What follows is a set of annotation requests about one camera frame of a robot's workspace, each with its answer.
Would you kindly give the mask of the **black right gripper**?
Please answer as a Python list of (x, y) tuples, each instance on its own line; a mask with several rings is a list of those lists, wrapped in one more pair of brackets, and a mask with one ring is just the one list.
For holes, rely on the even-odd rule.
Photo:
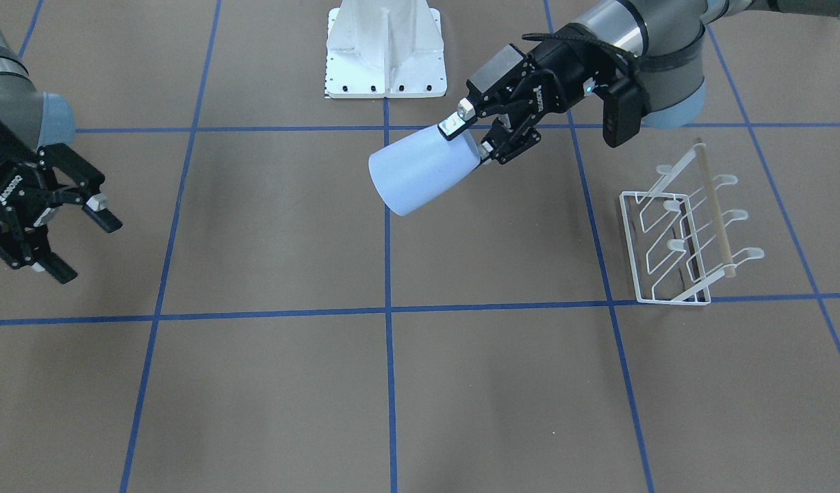
[(105, 175), (68, 144), (48, 144), (38, 153), (0, 146), (0, 258), (13, 270), (28, 266), (60, 284), (78, 272), (51, 250), (48, 223), (60, 205), (79, 205), (106, 233), (123, 223), (101, 191)]

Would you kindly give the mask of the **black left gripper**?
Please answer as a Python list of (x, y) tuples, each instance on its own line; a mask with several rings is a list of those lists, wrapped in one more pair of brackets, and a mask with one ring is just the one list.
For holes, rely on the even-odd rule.
[(535, 126), (548, 114), (567, 112), (587, 94), (626, 102), (633, 108), (633, 51), (605, 40), (586, 25), (555, 32), (530, 32), (529, 52), (503, 47), (468, 78), (467, 96), (439, 122), (452, 141), (479, 119), (498, 121), (480, 142), (480, 159), (507, 164), (541, 141)]

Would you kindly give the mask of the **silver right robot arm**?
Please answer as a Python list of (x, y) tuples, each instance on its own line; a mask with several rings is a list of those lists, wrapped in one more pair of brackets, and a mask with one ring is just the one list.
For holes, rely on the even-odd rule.
[(60, 94), (38, 90), (0, 29), (0, 258), (69, 283), (77, 272), (49, 244), (49, 224), (76, 205), (106, 233), (122, 227), (105, 175), (72, 149), (75, 116)]

